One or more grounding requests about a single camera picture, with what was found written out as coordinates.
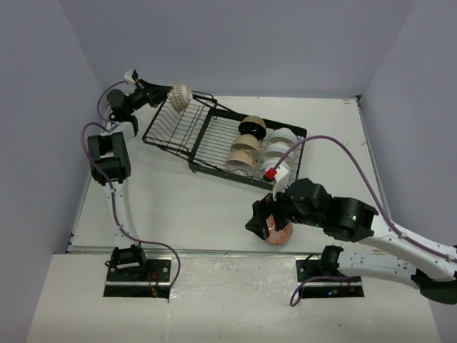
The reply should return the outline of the tan bowl with leaf motif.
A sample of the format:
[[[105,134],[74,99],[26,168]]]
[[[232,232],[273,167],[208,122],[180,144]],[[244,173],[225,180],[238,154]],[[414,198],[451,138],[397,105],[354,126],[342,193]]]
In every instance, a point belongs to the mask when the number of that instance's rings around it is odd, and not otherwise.
[[[256,158],[246,150],[233,151],[225,162],[225,167],[234,174],[252,177],[256,171]]]

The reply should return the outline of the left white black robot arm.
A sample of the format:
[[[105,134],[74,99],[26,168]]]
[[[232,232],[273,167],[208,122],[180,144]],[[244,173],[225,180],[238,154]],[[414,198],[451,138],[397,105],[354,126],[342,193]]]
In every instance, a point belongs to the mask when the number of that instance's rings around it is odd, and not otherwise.
[[[86,124],[82,129],[81,144],[89,160],[91,176],[105,193],[114,223],[114,250],[108,263],[109,270],[139,281],[154,271],[137,237],[128,206],[126,191],[131,162],[126,143],[139,131],[135,111],[146,104],[155,107],[167,100],[172,87],[150,84],[134,77],[134,91],[125,94],[116,88],[123,83],[112,84],[99,97],[96,110],[105,124],[97,126],[102,133],[87,136],[86,130],[95,123]]]

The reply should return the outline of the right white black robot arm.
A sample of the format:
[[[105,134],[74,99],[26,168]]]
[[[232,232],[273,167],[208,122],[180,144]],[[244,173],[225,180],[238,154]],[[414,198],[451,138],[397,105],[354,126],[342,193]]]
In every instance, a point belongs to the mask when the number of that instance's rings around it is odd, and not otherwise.
[[[245,228],[266,241],[290,224],[305,224],[342,242],[381,250],[380,255],[324,247],[317,260],[307,259],[305,274],[290,299],[295,307],[309,296],[310,284],[351,283],[359,277],[404,284],[425,298],[456,304],[456,247],[398,229],[374,207],[354,198],[333,197],[320,184],[299,179],[282,192],[269,193],[252,205]]]

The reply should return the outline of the brown dotted white bowl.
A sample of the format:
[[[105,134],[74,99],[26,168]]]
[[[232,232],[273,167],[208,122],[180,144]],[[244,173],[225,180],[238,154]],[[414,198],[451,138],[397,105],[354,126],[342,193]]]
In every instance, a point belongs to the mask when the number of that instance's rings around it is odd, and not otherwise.
[[[171,90],[167,94],[167,99],[171,108],[178,114],[185,111],[193,99],[190,88],[181,83],[169,84]]]

